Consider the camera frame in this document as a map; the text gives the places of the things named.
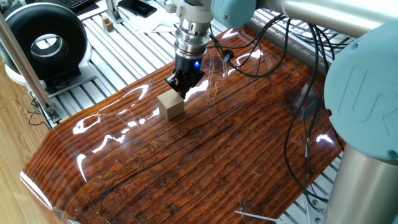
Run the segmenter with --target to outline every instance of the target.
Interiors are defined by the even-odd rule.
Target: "glossy wooden board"
[[[219,36],[240,46],[255,33]],[[240,63],[250,49],[234,50]],[[282,51],[266,40],[243,69],[259,73]],[[300,195],[287,172],[283,143],[295,100],[311,69],[287,56],[267,78],[247,78],[225,67],[216,50],[187,94],[185,113],[159,115],[157,95],[170,87],[171,63],[58,125],[25,166],[25,181],[58,216],[79,223],[239,223],[235,210],[277,218]],[[319,78],[315,89],[323,85]],[[313,136],[331,136],[326,113]],[[314,173],[337,156],[336,144],[312,139]],[[289,159],[303,179],[303,123],[289,141]]]

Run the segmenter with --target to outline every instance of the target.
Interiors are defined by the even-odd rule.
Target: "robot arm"
[[[200,66],[213,18],[238,29],[250,21],[256,9],[268,8],[353,37],[398,20],[396,0],[380,0],[377,4],[359,0],[166,0],[165,5],[168,12],[176,12],[180,18],[175,71],[166,82],[183,98],[204,76]]]

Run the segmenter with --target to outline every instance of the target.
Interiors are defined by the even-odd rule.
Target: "wooden block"
[[[109,18],[107,17],[107,16],[103,16],[102,17],[102,24],[103,25],[105,25],[105,24],[108,24],[108,23],[110,23],[111,21],[109,20]]]
[[[169,90],[157,96],[157,99],[159,111],[167,120],[184,113],[184,100],[176,91]]]
[[[113,27],[113,23],[110,21],[108,24],[103,24],[104,30],[111,32],[114,27]]]

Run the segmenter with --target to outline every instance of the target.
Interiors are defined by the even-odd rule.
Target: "metal rod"
[[[383,24],[398,21],[396,0],[258,0],[258,8],[268,8],[352,37]]]
[[[112,18],[112,20],[116,23],[122,23],[123,19],[119,14],[118,5],[116,4],[116,0],[105,0],[106,7],[108,8],[108,15]]]
[[[260,215],[253,215],[253,214],[246,213],[246,212],[235,211],[235,213],[240,214],[240,215],[246,215],[246,216],[253,217],[253,218],[259,218],[259,219],[262,219],[262,220],[268,220],[268,221],[272,221],[272,222],[277,222],[278,221],[275,218],[262,217]]]
[[[25,78],[30,89],[32,89],[37,101],[39,101],[44,109],[49,108],[52,105],[49,96],[40,84],[35,71],[2,15],[0,15],[0,41],[18,68],[19,73]]]

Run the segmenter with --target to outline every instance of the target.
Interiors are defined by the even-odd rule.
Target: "black cable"
[[[322,40],[321,35],[320,35],[319,31],[316,28],[315,28],[315,33],[317,34],[318,39]],[[321,49],[321,54],[322,54],[322,57],[323,57],[323,64],[325,66],[325,74],[327,74],[328,71],[329,71],[329,63],[328,63],[328,59],[326,58],[325,48],[324,48],[324,45],[323,45],[322,41],[320,42],[320,49]]]
[[[276,17],[275,17],[275,18],[273,18],[271,21],[269,21],[269,22],[263,27],[263,29],[262,29],[262,30],[260,31],[260,33],[259,33],[260,35],[257,35],[258,38],[256,38],[256,37],[254,38],[254,40],[256,40],[256,39],[258,39],[258,40],[257,40],[256,44],[254,45],[254,47],[252,48],[252,50],[251,50],[249,56],[246,58],[246,60],[245,60],[242,64],[240,64],[240,65],[238,65],[238,66],[233,66],[232,62],[228,61],[228,62],[232,65],[232,67],[235,68],[235,69],[239,69],[239,68],[241,68],[243,65],[245,65],[245,64],[249,61],[249,59],[251,58],[251,55],[252,55],[253,52],[256,50],[257,46],[258,46],[258,45],[261,45],[261,39],[262,39],[262,37],[265,35],[265,33],[267,32],[268,28],[270,28],[271,26],[273,26],[276,22],[281,21],[282,18],[283,18],[283,17],[281,17],[281,18],[276,18]],[[219,45],[218,47],[221,49],[222,52],[224,52],[222,46]]]
[[[334,61],[335,60],[335,50],[334,50],[334,48],[333,48],[333,46],[332,46],[332,44],[330,42],[330,39],[326,36],[325,32],[322,31],[321,29],[319,29],[318,27],[315,27],[315,29],[317,31],[319,31],[321,33],[321,35],[326,39],[326,42],[327,42],[327,44],[329,45],[329,48],[330,48],[331,59],[332,59],[332,61]]]
[[[227,63],[230,67],[234,68],[236,71],[242,73],[243,75],[245,75],[245,76],[247,76],[247,77],[251,77],[251,78],[264,78],[264,77],[266,77],[266,76],[268,76],[268,75],[274,73],[274,72],[282,65],[282,63],[283,63],[283,61],[284,61],[284,59],[285,59],[285,56],[286,56],[287,44],[288,44],[288,40],[289,40],[289,25],[290,25],[290,22],[291,22],[291,19],[289,19],[289,20],[287,21],[287,25],[286,25],[285,44],[284,44],[284,51],[283,51],[282,57],[281,57],[281,59],[279,60],[279,63],[278,63],[274,68],[272,68],[270,71],[268,71],[267,73],[265,73],[265,74],[263,74],[263,75],[252,75],[252,74],[248,74],[248,73],[242,71],[242,70],[239,69],[237,66],[234,66],[234,65],[230,62],[230,60],[228,60],[226,63]],[[264,29],[264,33],[265,33],[266,30],[267,30],[268,28],[270,28],[273,24],[274,24],[274,22],[271,22],[271,21],[270,21],[269,23],[267,23],[266,26],[264,27],[264,28],[266,28],[266,29]],[[254,49],[257,47],[258,43],[260,43],[260,41],[258,41],[257,44],[254,46],[254,48],[252,49],[251,54],[254,52]],[[218,45],[217,49],[218,49],[218,52],[220,53],[221,57],[225,58],[225,55],[224,55],[224,53],[223,53],[223,52],[224,52],[223,48],[220,47],[220,46]]]
[[[270,22],[271,22],[271,23],[274,23],[275,21],[280,21],[280,20],[285,19],[285,18],[286,18],[286,16],[284,16],[284,15],[282,15],[282,14],[279,14],[278,16],[275,16],[275,18],[271,19],[268,23],[270,23]],[[210,48],[215,48],[215,47],[221,47],[221,48],[225,48],[225,49],[243,49],[243,48],[249,47],[251,44],[254,43],[254,41],[257,40],[257,38],[262,37],[262,35],[264,35],[265,31],[267,31],[267,28],[266,28],[266,27],[267,27],[267,25],[265,25],[265,26],[261,29],[261,31],[257,34],[257,36],[255,36],[248,44],[246,44],[246,45],[244,45],[244,46],[240,46],[240,47],[228,47],[228,46],[216,45],[216,42],[215,42],[214,45],[208,46],[207,48],[210,49]]]
[[[313,38],[314,38],[314,40],[316,40],[316,39],[317,39],[317,36],[316,36],[316,34],[315,34],[315,31],[314,31],[314,29],[313,29],[313,26],[312,26],[311,24],[309,24],[309,26],[310,26],[310,30],[311,30],[311,33],[312,33],[312,35],[313,35]],[[307,90],[306,90],[306,92],[305,92],[304,98],[303,98],[302,102],[300,103],[300,105],[299,105],[299,107],[298,107],[298,110],[297,110],[297,112],[294,114],[293,120],[292,120],[292,122],[290,123],[290,125],[289,125],[289,127],[288,127],[287,134],[286,134],[286,140],[285,140],[285,143],[284,143],[284,159],[285,159],[285,163],[286,163],[287,169],[288,169],[288,171],[290,172],[291,176],[293,177],[294,181],[296,181],[296,183],[297,183],[306,193],[308,193],[308,194],[311,195],[312,197],[315,197],[315,198],[321,200],[322,202],[327,202],[327,201],[328,201],[327,199],[321,198],[321,197],[319,197],[319,196],[317,196],[317,195],[315,195],[315,194],[313,194],[313,193],[311,193],[311,192],[307,192],[306,186],[303,186],[303,185],[301,184],[301,182],[298,180],[298,178],[295,176],[295,174],[293,173],[293,170],[292,170],[292,168],[291,168],[291,166],[290,166],[290,164],[289,164],[289,159],[287,158],[287,144],[288,144],[288,142],[289,142],[290,132],[291,132],[292,127],[293,127],[293,125],[294,125],[294,121],[297,119],[297,116],[298,116],[299,113],[301,112],[301,109],[302,109],[302,107],[303,107],[303,105],[304,105],[304,103],[305,103],[305,100],[308,98],[308,95],[309,95],[309,93],[310,93],[311,87],[313,86],[313,84],[314,84],[314,82],[315,82],[315,77],[316,77],[316,75],[317,75],[317,70],[318,70],[318,59],[319,59],[319,49],[318,49],[318,45],[315,45],[315,66],[314,66],[314,69],[313,69],[311,81],[310,81],[310,84],[309,84],[309,86],[308,86],[308,88],[307,88]]]

